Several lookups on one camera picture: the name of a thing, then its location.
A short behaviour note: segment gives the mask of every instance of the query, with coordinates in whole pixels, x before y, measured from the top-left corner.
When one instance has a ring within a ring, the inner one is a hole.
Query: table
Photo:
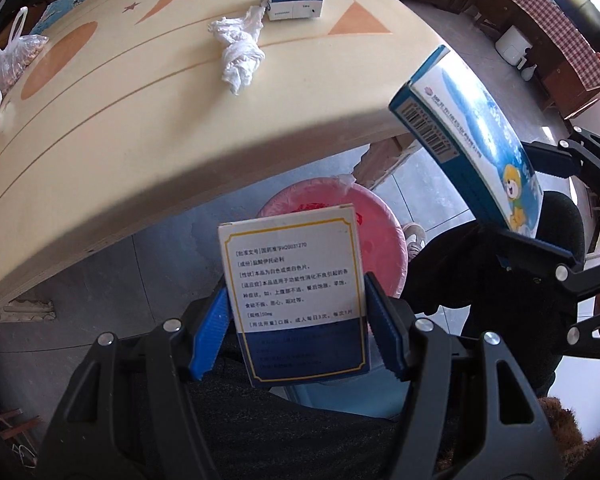
[[[600,99],[600,60],[587,40],[552,0],[477,0],[480,19],[500,32],[514,25],[532,43],[526,56],[565,119]]]
[[[165,216],[404,133],[387,105],[442,42],[398,0],[265,22],[239,96],[211,20],[260,0],[87,0],[0,108],[0,307]]]

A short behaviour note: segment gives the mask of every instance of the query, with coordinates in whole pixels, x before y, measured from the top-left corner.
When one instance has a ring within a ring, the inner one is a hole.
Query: yellow cartoon character
[[[504,184],[505,192],[507,197],[513,206],[513,214],[509,218],[511,227],[518,231],[526,223],[525,210],[522,208],[520,202],[520,195],[522,194],[522,179],[520,178],[520,171],[515,166],[507,164],[504,167],[504,174],[502,175],[502,183]]]

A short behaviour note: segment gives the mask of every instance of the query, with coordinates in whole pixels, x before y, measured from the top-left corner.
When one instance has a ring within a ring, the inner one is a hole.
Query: blue gripper pad
[[[229,295],[226,286],[223,286],[213,298],[213,303],[200,323],[197,333],[193,335],[189,370],[197,380],[201,380],[202,376],[214,367],[231,317]]]
[[[374,334],[384,366],[399,379],[407,365],[404,346],[408,345],[408,328],[396,316],[395,309],[372,273],[365,274],[366,316]]]

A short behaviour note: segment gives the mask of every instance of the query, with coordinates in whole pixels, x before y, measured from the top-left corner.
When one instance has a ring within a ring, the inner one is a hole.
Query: red object
[[[600,60],[553,0],[513,0],[564,54],[586,90],[600,87]]]
[[[398,219],[382,199],[350,175],[303,180],[274,195],[259,217],[338,204],[356,208],[362,267],[373,272],[388,296],[398,298],[407,277],[407,242]]]

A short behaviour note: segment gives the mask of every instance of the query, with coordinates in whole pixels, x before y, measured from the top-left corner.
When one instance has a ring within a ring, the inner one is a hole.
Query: shoe
[[[407,240],[407,258],[413,260],[426,244],[427,234],[420,224],[411,222],[402,226],[404,238]]]

